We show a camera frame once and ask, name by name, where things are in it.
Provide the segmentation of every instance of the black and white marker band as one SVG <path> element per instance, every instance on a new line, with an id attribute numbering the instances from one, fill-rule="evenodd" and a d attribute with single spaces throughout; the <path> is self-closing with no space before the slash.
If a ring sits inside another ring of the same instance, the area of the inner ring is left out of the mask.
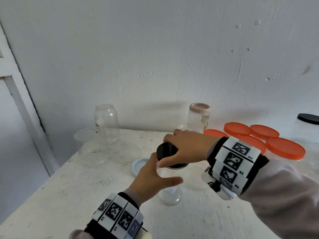
<path id="1" fill-rule="evenodd" d="M 223 199 L 232 199 L 233 193 L 240 195 L 244 192 L 259 169 L 269 162 L 260 152 L 237 138 L 223 137 L 208 157 L 211 168 L 206 169 L 202 178 L 216 192 L 224 191 L 227 196 Z"/>
<path id="2" fill-rule="evenodd" d="M 94 239 L 106 238 L 106 235 L 107 238 L 134 239 L 143 225 L 143 219 L 137 206 L 111 193 L 93 213 L 84 231 Z"/>

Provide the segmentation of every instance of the left hand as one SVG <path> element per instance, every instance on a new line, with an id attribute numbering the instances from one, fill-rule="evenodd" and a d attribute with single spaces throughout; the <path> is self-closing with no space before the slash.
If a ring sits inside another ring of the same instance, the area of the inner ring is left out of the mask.
<path id="1" fill-rule="evenodd" d="M 141 168 L 137 177 L 130 185 L 144 203 L 153 198 L 160 190 L 183 183 L 181 177 L 162 178 L 156 170 L 157 157 L 152 153 L 149 161 Z"/>

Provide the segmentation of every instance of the beige lid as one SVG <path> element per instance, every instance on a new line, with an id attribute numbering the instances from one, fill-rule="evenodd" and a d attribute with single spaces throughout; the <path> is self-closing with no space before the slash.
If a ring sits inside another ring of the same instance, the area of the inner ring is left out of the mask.
<path id="1" fill-rule="evenodd" d="M 196 114 L 209 114 L 211 107 L 204 103 L 192 103 L 189 105 L 189 110 Z"/>

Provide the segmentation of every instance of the hand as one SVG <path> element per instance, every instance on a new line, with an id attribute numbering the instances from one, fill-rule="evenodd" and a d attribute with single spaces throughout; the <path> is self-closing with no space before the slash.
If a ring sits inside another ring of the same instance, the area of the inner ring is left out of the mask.
<path id="1" fill-rule="evenodd" d="M 178 163 L 200 162 L 206 159 L 208 149 L 218 138 L 198 132 L 174 130 L 174 135 L 167 134 L 163 142 L 170 142 L 178 148 L 176 154 L 163 158 L 157 164 L 165 168 Z"/>
<path id="2" fill-rule="evenodd" d="M 181 177 L 162 178 L 156 171 L 157 157 L 152 153 L 149 161 L 141 168 L 137 177 L 130 185 L 144 203 L 154 197 L 160 190 L 183 183 Z"/>

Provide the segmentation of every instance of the orange plastic lid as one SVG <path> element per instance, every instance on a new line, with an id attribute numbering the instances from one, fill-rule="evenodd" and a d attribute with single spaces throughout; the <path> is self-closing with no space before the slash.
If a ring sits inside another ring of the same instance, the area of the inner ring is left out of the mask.
<path id="1" fill-rule="evenodd" d="M 240 141 L 248 143 L 255 148 L 258 148 L 261 151 L 262 155 L 264 155 L 264 153 L 266 152 L 266 145 L 258 138 L 248 135 L 237 135 L 236 138 L 238 138 Z"/>
<path id="2" fill-rule="evenodd" d="M 224 132 L 228 135 L 237 137 L 237 135 L 250 135 L 249 126 L 238 122 L 228 122 L 224 125 Z"/>
<path id="3" fill-rule="evenodd" d="M 215 129 L 206 129 L 204 130 L 204 134 L 212 136 L 212 137 L 216 137 L 216 138 L 228 137 L 226 133 L 221 132 L 219 130 L 215 130 Z"/>
<path id="4" fill-rule="evenodd" d="M 269 138 L 279 137 L 279 132 L 277 132 L 275 129 L 272 129 L 268 126 L 251 125 L 250 129 L 251 129 L 251 135 L 261 140 L 268 140 Z"/>
<path id="5" fill-rule="evenodd" d="M 284 138 L 269 138 L 265 144 L 273 154 L 290 160 L 301 160 L 306 154 L 302 146 Z"/>

